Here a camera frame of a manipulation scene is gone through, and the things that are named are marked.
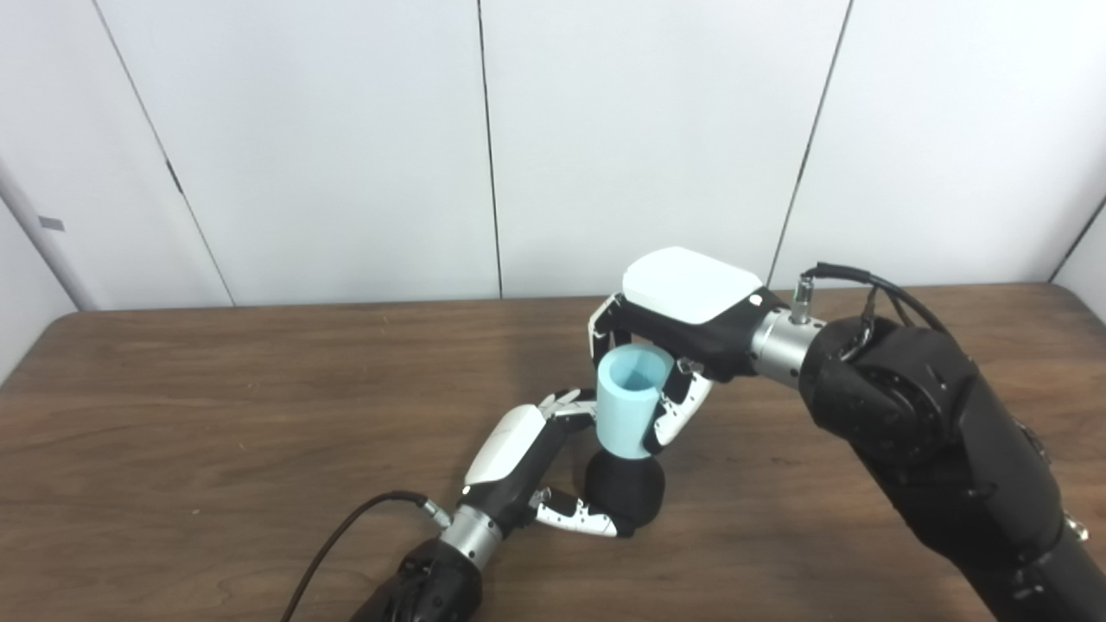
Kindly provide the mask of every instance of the white wall panel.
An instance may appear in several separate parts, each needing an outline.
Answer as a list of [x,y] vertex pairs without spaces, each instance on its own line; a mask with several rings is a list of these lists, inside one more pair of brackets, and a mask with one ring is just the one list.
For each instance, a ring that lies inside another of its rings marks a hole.
[[1106,195],[1106,3],[856,0],[773,287],[1046,280]]
[[498,296],[474,1],[101,7],[238,303]]
[[1102,214],[1067,258],[1055,282],[1072,290],[1106,322],[1106,217]]
[[484,0],[504,294],[671,245],[766,279],[846,6]]
[[0,385],[50,322],[74,310],[73,301],[0,201]]
[[0,1],[0,196],[82,304],[230,302],[91,1]]

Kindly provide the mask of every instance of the black ball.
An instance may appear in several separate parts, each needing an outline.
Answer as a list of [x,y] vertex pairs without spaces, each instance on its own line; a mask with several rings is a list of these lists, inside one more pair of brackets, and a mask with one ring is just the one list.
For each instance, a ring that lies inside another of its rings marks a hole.
[[664,498],[665,470],[653,456],[632,460],[601,449],[587,463],[584,500],[609,516],[619,536],[657,518]]

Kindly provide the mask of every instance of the brown tabletop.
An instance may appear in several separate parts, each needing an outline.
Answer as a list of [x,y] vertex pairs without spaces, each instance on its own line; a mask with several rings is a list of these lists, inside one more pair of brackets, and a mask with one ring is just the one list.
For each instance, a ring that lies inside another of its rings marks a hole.
[[[1106,535],[1106,328],[1044,284],[917,289]],[[510,407],[594,383],[594,299],[81,313],[0,391],[0,620],[273,622],[346,514],[393,488],[450,506]],[[816,314],[862,294],[820,291]],[[572,488],[596,444],[565,447]],[[478,620],[984,620],[849,448],[762,379],[716,387],[660,456],[629,540],[533,526],[500,547]],[[298,620],[342,621],[432,535],[383,506]],[[1106,563],[1106,539],[1088,542]]]

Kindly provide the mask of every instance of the light blue cup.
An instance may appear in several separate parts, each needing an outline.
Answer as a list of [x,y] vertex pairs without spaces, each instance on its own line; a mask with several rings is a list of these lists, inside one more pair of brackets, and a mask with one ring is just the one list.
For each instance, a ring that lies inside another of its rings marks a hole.
[[653,423],[672,357],[656,345],[630,343],[599,361],[595,428],[603,448],[619,458],[649,457],[641,446]]

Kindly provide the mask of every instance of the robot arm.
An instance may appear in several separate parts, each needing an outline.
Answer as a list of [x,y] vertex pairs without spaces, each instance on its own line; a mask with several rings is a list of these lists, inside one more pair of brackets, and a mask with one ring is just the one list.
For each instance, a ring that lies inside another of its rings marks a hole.
[[[808,314],[815,278],[874,288],[859,317],[826,323]],[[907,292],[820,265],[789,309],[748,272],[682,249],[643,258],[623,284],[592,319],[593,359],[637,334],[681,362],[685,377],[672,374],[655,416],[657,450],[706,395],[692,403],[684,386],[763,375],[795,388],[814,423],[853,446],[918,539],[1000,621],[1106,621],[1106,578],[1079,546],[1085,530],[1064,514],[1040,443]],[[728,292],[701,291],[717,287]],[[901,324],[875,315],[877,289]],[[904,302],[929,328],[912,325]]]
[[595,419],[595,392],[573,388],[509,411],[465,476],[452,519],[404,558],[351,622],[465,622],[480,607],[481,572],[512,531],[532,521],[595,536],[632,527],[583,500],[542,486],[567,436]]

